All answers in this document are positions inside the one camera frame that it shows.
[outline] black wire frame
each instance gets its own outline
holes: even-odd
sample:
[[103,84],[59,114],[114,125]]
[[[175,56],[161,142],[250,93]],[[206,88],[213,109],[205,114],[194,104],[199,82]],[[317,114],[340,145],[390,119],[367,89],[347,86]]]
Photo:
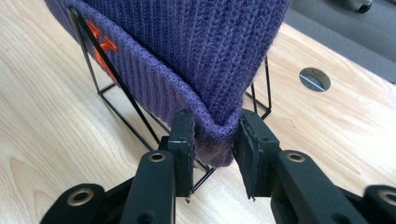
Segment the black wire frame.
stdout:
[[265,109],[265,112],[262,115],[262,119],[267,118],[268,115],[270,115],[270,113],[272,111],[270,71],[269,71],[269,68],[268,68],[268,57],[267,57],[267,55],[265,55],[265,58],[264,58],[264,65],[265,65],[265,81],[266,81],[266,84],[267,84],[268,106],[264,105],[262,102],[260,102],[256,98],[256,93],[255,93],[255,89],[254,89],[254,83],[252,83],[251,86],[250,86],[251,94],[248,93],[247,91],[245,92],[245,95],[253,101],[253,108],[254,108],[254,112],[256,114],[257,114],[257,105],[259,105],[259,106],[261,106],[262,108]]
[[[92,45],[95,47],[99,55],[102,57],[104,60],[105,64],[107,65],[108,69],[111,71],[113,74],[114,78],[116,79],[117,83],[119,84],[120,88],[124,92],[124,94],[127,96],[128,100],[131,102],[133,105],[135,111],[139,115],[139,117],[142,119],[146,127],[148,128],[149,132],[151,133],[151,136],[154,138],[154,140],[157,142],[157,144],[160,144],[160,139],[152,129],[151,125],[149,124],[148,120],[146,119],[145,115],[143,114],[142,110],[138,106],[137,102],[135,101],[134,97],[132,94],[128,91],[127,87],[123,83],[122,79],[120,78],[119,73],[116,71],[114,68],[114,65],[110,62],[110,60],[107,58],[105,55],[105,52],[103,49],[100,47],[99,42],[96,40],[96,38],[93,36],[92,31],[88,27],[88,25],[85,23],[84,19],[79,15],[77,10],[74,7],[69,7],[68,8],[69,12],[69,17],[71,22],[73,23],[73,28],[75,30],[75,33],[77,35],[78,43],[81,46],[82,53],[84,55],[85,61],[88,65],[88,68],[90,70],[93,84],[97,90],[98,95],[107,103],[107,105],[111,108],[111,110],[122,120],[122,122],[132,131],[132,133],[137,137],[137,139],[146,147],[147,150],[151,151],[154,150],[147,140],[134,128],[134,126],[126,120],[122,114],[117,110],[117,108],[110,103],[110,101],[106,98],[105,93],[109,90],[111,90],[113,87],[116,86],[115,82],[112,82],[108,84],[107,86],[103,87],[102,89],[99,89],[97,80],[96,80],[96,74],[93,72],[92,69],[92,64],[90,57],[88,55],[88,50],[87,46],[85,44],[84,38],[82,36],[81,30],[84,32],[84,34],[88,37]],[[167,133],[170,133],[168,128],[166,128],[155,116],[153,116],[151,113],[149,113],[147,110],[145,110]],[[194,191],[198,190],[202,186],[202,184],[215,172],[215,168],[212,168],[208,165],[204,165],[200,161],[196,160],[197,163],[202,166],[202,168],[205,169],[205,174],[204,176],[194,185]]]

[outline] light wood desk surface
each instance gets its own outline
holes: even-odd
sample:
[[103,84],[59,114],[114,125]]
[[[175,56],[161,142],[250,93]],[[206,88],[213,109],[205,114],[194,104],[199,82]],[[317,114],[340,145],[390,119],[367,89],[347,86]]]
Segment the light wood desk surface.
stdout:
[[[357,194],[396,186],[394,86],[286,24],[269,62],[274,109],[265,122],[283,149],[307,153]],[[300,83],[308,66],[329,75],[328,91]],[[264,88],[257,92],[264,100]],[[136,118],[120,91],[110,95]],[[111,189],[134,175],[145,152],[96,95],[79,45],[44,2],[0,1],[0,223],[37,223],[80,183]],[[177,223],[271,222],[269,200],[248,201],[235,164],[217,170],[190,204],[177,199]]]

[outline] knit hat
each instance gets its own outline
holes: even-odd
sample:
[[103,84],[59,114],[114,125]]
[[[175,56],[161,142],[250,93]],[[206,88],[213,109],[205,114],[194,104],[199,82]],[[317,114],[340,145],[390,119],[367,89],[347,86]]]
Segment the knit hat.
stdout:
[[[289,0],[46,3],[72,36],[76,37],[69,6],[97,29],[100,43],[116,47],[106,50],[106,56],[149,112],[172,124],[177,111],[190,111],[199,160],[214,167],[233,161],[243,93],[277,33]],[[94,55],[92,44],[87,46]]]

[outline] gray floor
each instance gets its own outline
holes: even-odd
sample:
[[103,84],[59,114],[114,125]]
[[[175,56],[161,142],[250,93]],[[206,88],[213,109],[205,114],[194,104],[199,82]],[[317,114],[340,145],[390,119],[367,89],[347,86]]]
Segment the gray floor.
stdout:
[[364,14],[359,7],[350,0],[294,0],[285,22],[395,84],[396,3],[374,0]]

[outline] ribbed knit fabric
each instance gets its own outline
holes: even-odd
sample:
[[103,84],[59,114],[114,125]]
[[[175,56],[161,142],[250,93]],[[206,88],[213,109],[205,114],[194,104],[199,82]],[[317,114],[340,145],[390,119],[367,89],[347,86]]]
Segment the ribbed knit fabric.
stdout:
[[[242,95],[283,20],[289,0],[46,0],[73,36],[73,6],[119,48],[106,55],[137,102],[168,124],[187,109],[195,155],[233,160]],[[93,54],[92,45],[89,52]]]

